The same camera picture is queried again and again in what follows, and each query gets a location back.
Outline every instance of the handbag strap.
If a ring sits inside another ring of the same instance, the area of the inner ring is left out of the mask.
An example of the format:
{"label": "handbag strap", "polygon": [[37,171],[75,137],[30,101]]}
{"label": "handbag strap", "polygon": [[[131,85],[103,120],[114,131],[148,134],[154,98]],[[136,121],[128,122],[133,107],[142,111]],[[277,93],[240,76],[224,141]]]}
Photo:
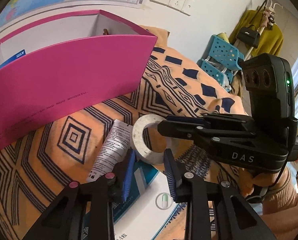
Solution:
{"label": "handbag strap", "polygon": [[257,14],[259,13],[259,11],[262,9],[262,7],[267,3],[268,0],[264,0],[264,2],[262,3],[261,7],[256,11],[256,14],[252,17],[252,19],[249,22],[250,27],[252,26],[251,24],[253,23],[255,17],[257,16]]}

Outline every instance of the pink sweater sleeve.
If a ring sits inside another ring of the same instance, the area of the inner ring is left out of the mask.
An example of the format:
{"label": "pink sweater sleeve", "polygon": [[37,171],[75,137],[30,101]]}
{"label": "pink sweater sleeve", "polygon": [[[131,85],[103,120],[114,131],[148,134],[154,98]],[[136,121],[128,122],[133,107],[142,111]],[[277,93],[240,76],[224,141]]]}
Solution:
{"label": "pink sweater sleeve", "polygon": [[298,234],[298,193],[291,183],[290,171],[284,185],[264,199],[261,218],[278,240],[294,240]]}

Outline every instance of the white tape roll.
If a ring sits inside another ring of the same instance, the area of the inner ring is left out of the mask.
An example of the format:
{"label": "white tape roll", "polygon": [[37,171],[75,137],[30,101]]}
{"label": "white tape roll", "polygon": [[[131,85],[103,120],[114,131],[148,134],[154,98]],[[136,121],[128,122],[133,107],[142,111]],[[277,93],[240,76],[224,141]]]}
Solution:
{"label": "white tape roll", "polygon": [[[148,127],[156,127],[160,122],[165,120],[163,117],[156,114],[147,114],[140,117],[134,124],[132,129],[131,147],[136,150],[137,156],[145,163],[160,164],[163,163],[163,152],[157,153],[150,150],[144,142],[143,131]],[[177,149],[177,140],[170,137],[165,137],[167,148],[170,148],[172,154],[175,155]]]}

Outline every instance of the human hand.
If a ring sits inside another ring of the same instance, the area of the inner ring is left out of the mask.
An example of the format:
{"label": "human hand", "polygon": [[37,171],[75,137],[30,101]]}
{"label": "human hand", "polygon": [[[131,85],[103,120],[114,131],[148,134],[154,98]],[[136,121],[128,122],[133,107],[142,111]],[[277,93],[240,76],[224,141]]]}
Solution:
{"label": "human hand", "polygon": [[[279,173],[271,174],[271,173],[261,173],[255,177],[253,177],[250,172],[248,172],[244,168],[239,168],[239,181],[238,185],[240,188],[241,195],[245,198],[251,195],[254,191],[254,185],[260,187],[269,187],[273,185]],[[287,180],[288,169],[284,168],[279,181],[272,187],[271,189],[278,189],[283,186],[285,181]]]}

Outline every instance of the black handbag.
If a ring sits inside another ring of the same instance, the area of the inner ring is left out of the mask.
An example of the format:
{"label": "black handbag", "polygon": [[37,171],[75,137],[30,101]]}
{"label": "black handbag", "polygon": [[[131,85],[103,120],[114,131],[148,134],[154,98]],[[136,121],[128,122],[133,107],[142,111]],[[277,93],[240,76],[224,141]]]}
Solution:
{"label": "black handbag", "polygon": [[260,33],[257,32],[254,25],[251,25],[249,27],[242,27],[236,38],[243,43],[257,49],[260,42]]}

